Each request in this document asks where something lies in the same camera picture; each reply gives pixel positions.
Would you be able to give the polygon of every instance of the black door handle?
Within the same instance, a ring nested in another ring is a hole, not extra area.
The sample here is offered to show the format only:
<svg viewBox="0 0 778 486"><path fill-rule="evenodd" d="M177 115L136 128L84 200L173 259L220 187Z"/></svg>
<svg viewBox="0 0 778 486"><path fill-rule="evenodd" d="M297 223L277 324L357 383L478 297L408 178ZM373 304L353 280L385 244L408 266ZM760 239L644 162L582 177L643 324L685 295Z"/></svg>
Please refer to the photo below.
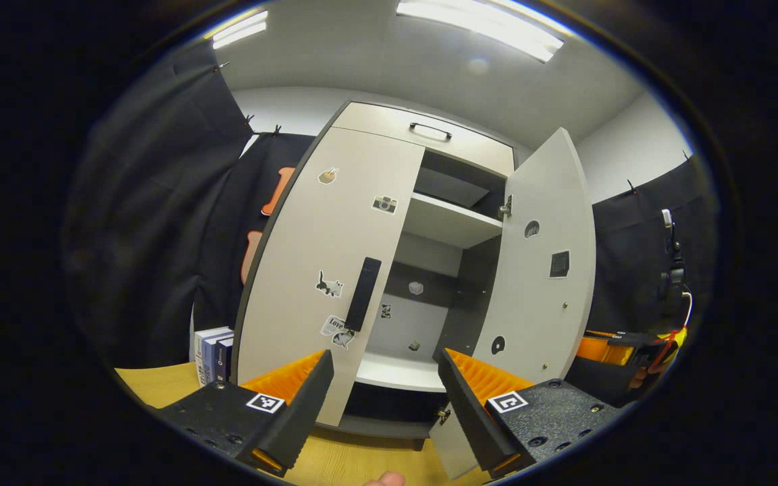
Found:
<svg viewBox="0 0 778 486"><path fill-rule="evenodd" d="M447 140L448 140L448 139L450 139L450 138L452 138L452 134L451 134L450 132L446 132L446 130L441 130L441 129L439 129L439 128L436 128L436 127L433 127L433 126L427 126L427 124L421 124L421 123L415 123L415 122L411 122L411 123L410 123L410 129L411 129L411 130L413 130L413 129L414 129L414 128L416 128L417 126L423 126L423 127L425 127L425 128L429 128L429 129L432 129L432 130L437 130L438 132L443 132L443 133L445 133L445 134L446 134L446 139L447 139Z"/></svg>
<svg viewBox="0 0 778 486"><path fill-rule="evenodd" d="M362 270L359 272L359 280L356 282L356 290L350 301L350 310L346 312L344 327L359 332L365 320L365 312L368 311L368 302L371 302L371 294L374 292L374 284L377 282L377 272L380 271L379 259L365 257Z"/></svg>

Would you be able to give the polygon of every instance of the stack of books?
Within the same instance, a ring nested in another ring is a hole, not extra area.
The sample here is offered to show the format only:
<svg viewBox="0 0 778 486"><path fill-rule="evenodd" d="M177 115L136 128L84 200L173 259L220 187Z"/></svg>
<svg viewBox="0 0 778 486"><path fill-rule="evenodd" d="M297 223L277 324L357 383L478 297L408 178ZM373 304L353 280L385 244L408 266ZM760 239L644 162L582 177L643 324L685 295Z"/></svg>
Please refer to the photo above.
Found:
<svg viewBox="0 0 778 486"><path fill-rule="evenodd" d="M228 327L194 333L194 362L197 379L204 387L213 381L229 381L232 330Z"/></svg>

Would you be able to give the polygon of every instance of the white cabinet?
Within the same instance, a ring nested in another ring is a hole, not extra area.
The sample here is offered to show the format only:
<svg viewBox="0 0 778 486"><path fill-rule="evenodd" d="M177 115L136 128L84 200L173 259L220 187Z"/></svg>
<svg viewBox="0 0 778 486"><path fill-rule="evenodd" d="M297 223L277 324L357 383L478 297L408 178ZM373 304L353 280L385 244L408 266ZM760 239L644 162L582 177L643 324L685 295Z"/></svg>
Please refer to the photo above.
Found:
<svg viewBox="0 0 778 486"><path fill-rule="evenodd" d="M391 213L374 207L384 196ZM510 215L498 219L510 197ZM430 435L458 476L475 458L454 416L441 425L438 406L420 406L416 424L378 427L354 409L380 390L445 405L432 359L442 346L533 382L562 378L586 325L594 242L566 130L515 170L512 147L490 136L351 102L296 169L260 241L236 326L234 378L330 348L334 379L318 425ZM348 318L367 257L380 271L361 331L341 346L324 324ZM497 338L504 344L493 352Z"/></svg>

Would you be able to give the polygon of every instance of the cabinet shelf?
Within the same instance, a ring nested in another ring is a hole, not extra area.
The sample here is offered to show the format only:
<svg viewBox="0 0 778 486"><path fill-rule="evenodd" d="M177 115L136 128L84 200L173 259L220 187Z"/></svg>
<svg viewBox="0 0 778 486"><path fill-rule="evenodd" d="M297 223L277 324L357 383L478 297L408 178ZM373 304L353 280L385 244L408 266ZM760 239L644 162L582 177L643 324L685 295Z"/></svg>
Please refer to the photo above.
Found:
<svg viewBox="0 0 778 486"><path fill-rule="evenodd" d="M359 383L414 392L445 393L438 376L438 363L405 360L365 351L356 379Z"/></svg>
<svg viewBox="0 0 778 486"><path fill-rule="evenodd" d="M404 231L460 248L469 248L490 240L503 231L503 223L442 202L425 194L413 193Z"/></svg>

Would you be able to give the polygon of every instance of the drawer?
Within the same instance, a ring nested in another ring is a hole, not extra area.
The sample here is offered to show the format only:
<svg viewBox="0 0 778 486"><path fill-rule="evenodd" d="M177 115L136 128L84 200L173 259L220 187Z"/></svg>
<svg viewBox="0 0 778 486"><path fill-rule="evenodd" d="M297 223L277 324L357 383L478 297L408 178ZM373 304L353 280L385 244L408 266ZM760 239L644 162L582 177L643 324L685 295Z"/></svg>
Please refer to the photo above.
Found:
<svg viewBox="0 0 778 486"><path fill-rule="evenodd" d="M411 128L411 123L420 126ZM350 103L332 126L422 145L502 178L508 178L515 171L513 150L509 145L457 124L410 111ZM451 138L441 130L450 132Z"/></svg>

